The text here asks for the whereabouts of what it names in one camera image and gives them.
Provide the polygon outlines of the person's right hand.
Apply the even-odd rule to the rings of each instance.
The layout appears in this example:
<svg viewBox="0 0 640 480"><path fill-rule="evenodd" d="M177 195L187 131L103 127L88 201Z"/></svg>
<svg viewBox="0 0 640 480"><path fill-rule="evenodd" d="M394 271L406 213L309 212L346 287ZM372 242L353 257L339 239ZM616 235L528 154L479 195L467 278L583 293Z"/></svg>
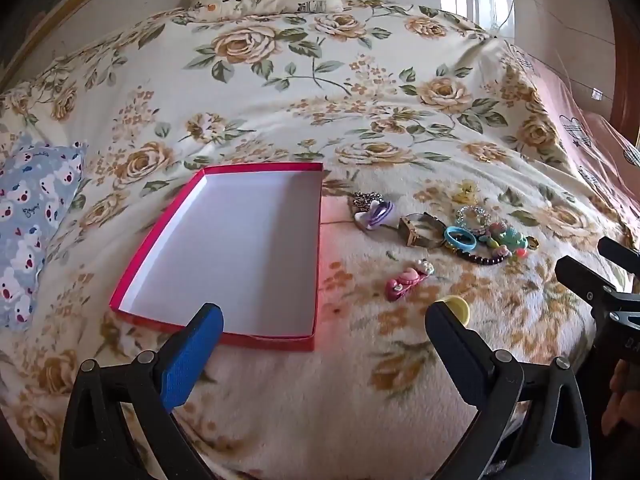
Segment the person's right hand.
<svg viewBox="0 0 640 480"><path fill-rule="evenodd" d="M601 428L605 436L608 436L620 422L639 428L639 389L633 387L630 382L631 372L636 369L636 366L624 360L619 360L616 364L610 381L612 394L601 418Z"/></svg>

